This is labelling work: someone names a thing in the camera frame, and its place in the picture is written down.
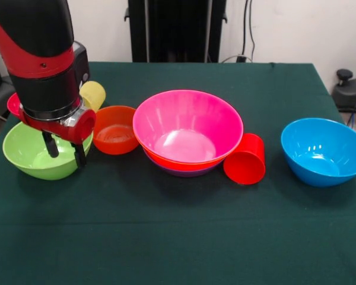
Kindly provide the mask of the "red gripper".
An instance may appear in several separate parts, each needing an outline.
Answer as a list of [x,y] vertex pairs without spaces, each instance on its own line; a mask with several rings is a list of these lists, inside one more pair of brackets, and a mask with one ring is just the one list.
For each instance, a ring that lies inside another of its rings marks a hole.
[[54,136],[71,142],[78,168],[87,164],[83,141],[93,131],[96,114],[82,102],[37,102],[21,104],[19,117],[26,125],[40,131],[52,158],[59,155]]

